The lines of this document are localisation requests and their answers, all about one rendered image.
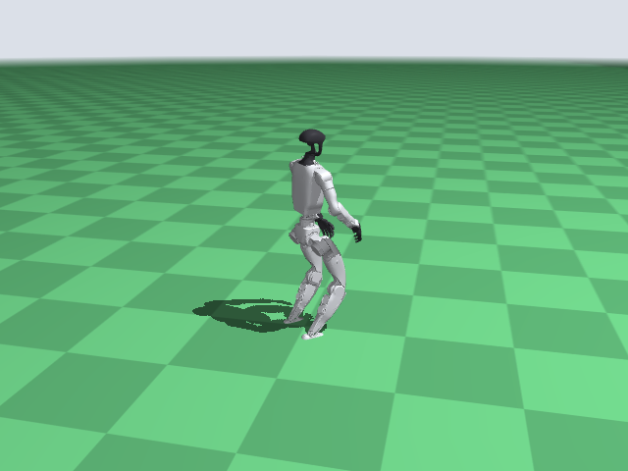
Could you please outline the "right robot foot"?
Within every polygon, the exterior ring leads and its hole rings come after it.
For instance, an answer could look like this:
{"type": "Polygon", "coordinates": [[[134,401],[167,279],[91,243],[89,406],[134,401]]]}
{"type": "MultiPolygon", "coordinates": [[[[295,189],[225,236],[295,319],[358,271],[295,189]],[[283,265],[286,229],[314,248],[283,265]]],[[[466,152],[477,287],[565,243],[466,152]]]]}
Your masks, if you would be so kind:
{"type": "MultiPolygon", "coordinates": [[[[317,333],[317,332],[316,332],[316,333],[317,333]]],[[[323,333],[318,332],[318,335],[317,335],[317,336],[315,336],[315,337],[310,337],[310,336],[309,336],[309,334],[310,334],[310,332],[309,332],[308,334],[304,334],[301,338],[302,338],[303,340],[310,340],[310,339],[318,338],[318,337],[320,337],[320,336],[322,336],[322,335],[323,335],[323,333]]],[[[311,334],[311,336],[312,336],[312,334],[311,334]]]]}

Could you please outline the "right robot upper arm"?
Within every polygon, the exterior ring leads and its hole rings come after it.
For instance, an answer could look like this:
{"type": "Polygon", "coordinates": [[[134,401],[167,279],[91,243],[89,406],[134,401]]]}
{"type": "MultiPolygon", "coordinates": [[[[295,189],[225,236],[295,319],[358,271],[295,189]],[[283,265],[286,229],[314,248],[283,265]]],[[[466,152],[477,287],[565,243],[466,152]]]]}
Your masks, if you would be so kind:
{"type": "Polygon", "coordinates": [[[338,207],[337,194],[333,185],[332,174],[324,169],[316,169],[314,174],[315,182],[322,188],[324,196],[329,204],[329,214],[332,216],[341,214],[338,207]]]}

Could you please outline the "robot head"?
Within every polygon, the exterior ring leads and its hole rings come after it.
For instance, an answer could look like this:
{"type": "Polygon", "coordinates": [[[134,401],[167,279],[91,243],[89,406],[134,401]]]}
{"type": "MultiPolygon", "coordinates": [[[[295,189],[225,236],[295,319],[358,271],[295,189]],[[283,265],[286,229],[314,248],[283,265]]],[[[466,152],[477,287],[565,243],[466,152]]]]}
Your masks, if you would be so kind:
{"type": "Polygon", "coordinates": [[[317,130],[310,129],[302,132],[299,136],[299,140],[311,146],[311,151],[305,152],[304,158],[297,163],[303,166],[315,165],[313,163],[313,160],[315,160],[315,156],[320,156],[320,154],[322,153],[322,145],[325,138],[325,135],[317,130]],[[317,143],[319,145],[318,152],[316,152],[315,150],[314,143],[317,143]]]}

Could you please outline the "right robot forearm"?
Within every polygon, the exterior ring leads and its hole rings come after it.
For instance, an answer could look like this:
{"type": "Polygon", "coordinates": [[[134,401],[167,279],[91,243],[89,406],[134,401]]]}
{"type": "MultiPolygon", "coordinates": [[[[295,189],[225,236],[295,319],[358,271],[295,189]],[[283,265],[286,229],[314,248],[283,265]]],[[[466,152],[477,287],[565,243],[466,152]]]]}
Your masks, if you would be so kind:
{"type": "Polygon", "coordinates": [[[338,203],[338,207],[341,214],[337,215],[337,218],[351,230],[352,230],[352,227],[359,228],[358,220],[354,219],[351,215],[349,215],[340,202],[338,203]]]}

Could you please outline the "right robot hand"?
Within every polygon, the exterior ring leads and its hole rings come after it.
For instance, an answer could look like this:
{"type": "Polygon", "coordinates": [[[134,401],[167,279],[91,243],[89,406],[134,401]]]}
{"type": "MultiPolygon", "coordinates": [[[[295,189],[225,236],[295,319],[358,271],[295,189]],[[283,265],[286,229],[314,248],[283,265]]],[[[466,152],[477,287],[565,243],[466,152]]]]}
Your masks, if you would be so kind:
{"type": "Polygon", "coordinates": [[[357,236],[357,238],[355,238],[355,240],[356,240],[356,242],[359,242],[362,239],[360,224],[359,224],[359,228],[358,227],[352,227],[352,230],[353,230],[354,233],[357,233],[357,235],[355,235],[354,237],[357,236]]]}

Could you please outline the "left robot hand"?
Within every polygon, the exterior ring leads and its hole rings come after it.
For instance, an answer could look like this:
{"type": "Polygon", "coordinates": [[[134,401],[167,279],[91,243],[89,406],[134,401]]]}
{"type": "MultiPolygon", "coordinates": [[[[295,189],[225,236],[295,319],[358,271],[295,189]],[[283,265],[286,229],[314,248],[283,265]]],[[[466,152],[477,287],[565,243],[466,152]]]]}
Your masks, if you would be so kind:
{"type": "Polygon", "coordinates": [[[323,236],[330,235],[330,238],[334,236],[334,226],[328,222],[326,219],[323,219],[323,215],[321,214],[321,212],[319,214],[317,214],[319,216],[318,219],[315,220],[315,222],[318,222],[318,226],[321,229],[323,236]],[[329,232],[329,233],[328,233],[329,232]]]}

